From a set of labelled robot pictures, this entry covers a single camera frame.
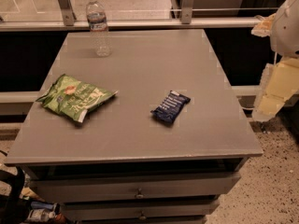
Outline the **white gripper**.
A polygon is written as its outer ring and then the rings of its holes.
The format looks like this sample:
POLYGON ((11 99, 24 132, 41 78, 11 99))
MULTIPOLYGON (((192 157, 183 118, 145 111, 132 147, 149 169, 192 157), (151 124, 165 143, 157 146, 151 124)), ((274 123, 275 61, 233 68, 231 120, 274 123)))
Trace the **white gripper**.
POLYGON ((271 50, 283 57, 279 63, 268 63, 260 80, 252 118, 265 122, 273 118, 285 103, 299 91, 299 0, 286 0, 276 14, 257 15, 259 22, 251 33, 270 36, 271 50))

